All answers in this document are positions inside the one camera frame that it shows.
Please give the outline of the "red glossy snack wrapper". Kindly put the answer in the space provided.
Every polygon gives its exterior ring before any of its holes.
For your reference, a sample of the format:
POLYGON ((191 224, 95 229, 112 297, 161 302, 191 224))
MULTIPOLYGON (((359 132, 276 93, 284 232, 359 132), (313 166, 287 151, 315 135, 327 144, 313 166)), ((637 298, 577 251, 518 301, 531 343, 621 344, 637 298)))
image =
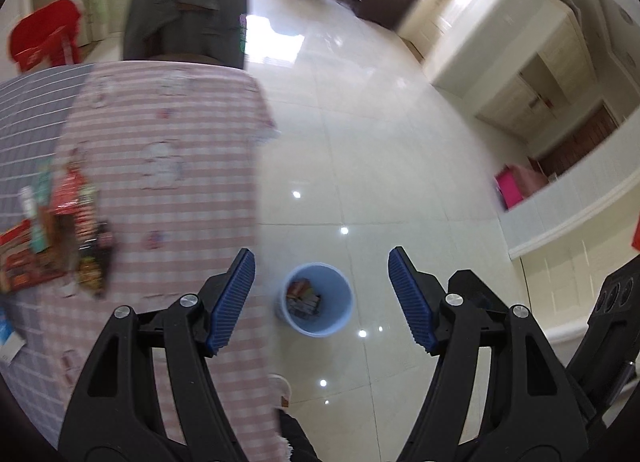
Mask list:
POLYGON ((85 174, 81 162, 69 161, 64 175, 55 183, 50 211, 55 216, 96 215, 98 189, 85 174))

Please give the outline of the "white slipper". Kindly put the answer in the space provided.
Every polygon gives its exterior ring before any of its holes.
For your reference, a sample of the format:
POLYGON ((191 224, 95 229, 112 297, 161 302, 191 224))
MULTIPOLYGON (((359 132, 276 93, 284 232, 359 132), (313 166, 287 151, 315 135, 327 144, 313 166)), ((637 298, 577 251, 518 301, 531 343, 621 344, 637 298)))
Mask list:
POLYGON ((292 397, 292 388, 288 380, 280 374, 270 373, 268 382, 273 398, 273 407, 288 411, 292 397))

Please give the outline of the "blue plastic trash bin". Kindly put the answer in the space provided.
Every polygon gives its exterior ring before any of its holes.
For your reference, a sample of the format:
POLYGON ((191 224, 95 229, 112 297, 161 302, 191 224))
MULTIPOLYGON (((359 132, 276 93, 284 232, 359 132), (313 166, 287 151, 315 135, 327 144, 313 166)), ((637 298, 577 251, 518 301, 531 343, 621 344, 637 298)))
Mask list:
POLYGON ((325 338, 340 332, 355 309, 355 295, 342 271, 327 263, 303 263, 282 282, 276 316, 295 332, 325 338))

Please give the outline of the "black snack wrapper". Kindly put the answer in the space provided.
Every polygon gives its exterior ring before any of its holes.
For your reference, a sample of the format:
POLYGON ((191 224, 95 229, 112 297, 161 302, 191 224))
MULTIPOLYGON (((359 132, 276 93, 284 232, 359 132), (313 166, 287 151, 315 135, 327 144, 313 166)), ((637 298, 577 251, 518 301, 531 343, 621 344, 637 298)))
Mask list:
POLYGON ((105 297, 115 248, 114 232, 107 220, 99 221, 96 232, 79 244, 76 282, 94 298, 105 297))

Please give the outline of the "white blue medicine box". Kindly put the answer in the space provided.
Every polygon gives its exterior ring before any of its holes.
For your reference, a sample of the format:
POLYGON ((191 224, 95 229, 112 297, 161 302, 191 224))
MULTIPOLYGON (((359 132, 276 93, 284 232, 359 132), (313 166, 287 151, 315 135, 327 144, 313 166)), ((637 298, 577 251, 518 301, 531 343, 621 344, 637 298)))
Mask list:
POLYGON ((26 345, 3 309, 0 309, 0 361, 10 364, 26 345))

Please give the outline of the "pink bed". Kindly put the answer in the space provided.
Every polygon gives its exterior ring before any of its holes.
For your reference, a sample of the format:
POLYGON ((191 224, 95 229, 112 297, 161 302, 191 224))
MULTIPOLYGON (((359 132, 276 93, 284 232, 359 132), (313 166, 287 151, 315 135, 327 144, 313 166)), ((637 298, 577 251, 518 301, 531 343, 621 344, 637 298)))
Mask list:
POLYGON ((495 175, 495 182, 507 211, 548 185, 549 180, 537 170, 523 165, 506 165, 495 175))

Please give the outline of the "red snack box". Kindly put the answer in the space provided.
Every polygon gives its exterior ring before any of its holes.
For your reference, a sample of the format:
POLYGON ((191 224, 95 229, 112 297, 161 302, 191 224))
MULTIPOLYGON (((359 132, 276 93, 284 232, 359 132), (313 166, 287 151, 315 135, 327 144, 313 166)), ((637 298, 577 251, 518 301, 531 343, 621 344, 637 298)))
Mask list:
POLYGON ((47 247, 36 253, 32 249, 30 221, 23 220, 1 234, 1 292, 22 289, 61 278, 65 271, 56 261, 55 250, 47 247))

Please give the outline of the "chair with grey jacket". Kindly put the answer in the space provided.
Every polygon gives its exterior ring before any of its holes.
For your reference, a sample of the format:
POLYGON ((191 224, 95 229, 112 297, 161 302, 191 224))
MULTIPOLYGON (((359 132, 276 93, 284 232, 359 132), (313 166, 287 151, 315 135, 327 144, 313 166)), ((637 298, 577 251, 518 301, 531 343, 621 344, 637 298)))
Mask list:
POLYGON ((122 58, 245 67, 248 0, 130 0, 122 58))

